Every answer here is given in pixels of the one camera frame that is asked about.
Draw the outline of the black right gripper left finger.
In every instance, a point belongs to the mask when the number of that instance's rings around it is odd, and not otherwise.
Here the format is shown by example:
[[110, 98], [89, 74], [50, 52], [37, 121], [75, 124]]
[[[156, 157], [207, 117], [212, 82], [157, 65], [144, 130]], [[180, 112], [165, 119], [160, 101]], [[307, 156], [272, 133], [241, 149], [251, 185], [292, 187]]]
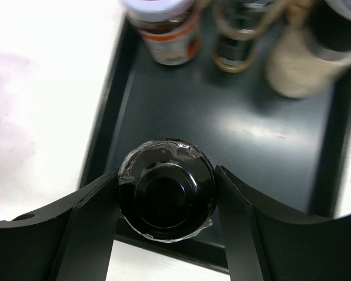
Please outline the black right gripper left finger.
[[119, 208], [111, 170], [44, 207], [0, 221], [0, 280], [105, 280]]

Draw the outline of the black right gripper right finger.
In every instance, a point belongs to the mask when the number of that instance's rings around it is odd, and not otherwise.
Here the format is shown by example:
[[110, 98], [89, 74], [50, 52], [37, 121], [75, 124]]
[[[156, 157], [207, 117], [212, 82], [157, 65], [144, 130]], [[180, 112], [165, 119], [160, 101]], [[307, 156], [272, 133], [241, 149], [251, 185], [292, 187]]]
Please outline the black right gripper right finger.
[[216, 168], [232, 280], [351, 280], [351, 215], [308, 215]]

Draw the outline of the black pump bottle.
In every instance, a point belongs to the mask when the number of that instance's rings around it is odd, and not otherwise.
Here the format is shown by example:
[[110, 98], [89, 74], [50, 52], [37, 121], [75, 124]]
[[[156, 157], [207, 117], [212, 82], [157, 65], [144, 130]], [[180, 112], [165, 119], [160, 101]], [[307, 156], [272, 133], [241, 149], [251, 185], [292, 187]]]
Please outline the black pump bottle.
[[151, 241], [174, 243], [212, 226], [214, 168], [195, 145], [156, 139], [129, 152], [118, 170], [118, 197], [130, 227]]

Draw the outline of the small dark spice bottle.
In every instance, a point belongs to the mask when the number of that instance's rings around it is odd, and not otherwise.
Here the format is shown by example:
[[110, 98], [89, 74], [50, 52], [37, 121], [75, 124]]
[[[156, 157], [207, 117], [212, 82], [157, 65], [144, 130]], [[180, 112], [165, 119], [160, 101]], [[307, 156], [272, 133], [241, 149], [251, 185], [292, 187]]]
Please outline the small dark spice bottle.
[[215, 64], [228, 73], [247, 69], [258, 38], [286, 6], [287, 1], [218, 1], [213, 9], [218, 30]]

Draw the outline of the dark sauce jar white lid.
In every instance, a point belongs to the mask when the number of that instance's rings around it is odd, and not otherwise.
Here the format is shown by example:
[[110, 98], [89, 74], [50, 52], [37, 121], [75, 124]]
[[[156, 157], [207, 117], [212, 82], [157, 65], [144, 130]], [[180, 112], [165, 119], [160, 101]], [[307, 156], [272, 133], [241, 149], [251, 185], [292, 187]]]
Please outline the dark sauce jar white lid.
[[165, 66], [192, 60], [201, 46], [200, 9], [190, 0], [122, 2], [152, 58]]

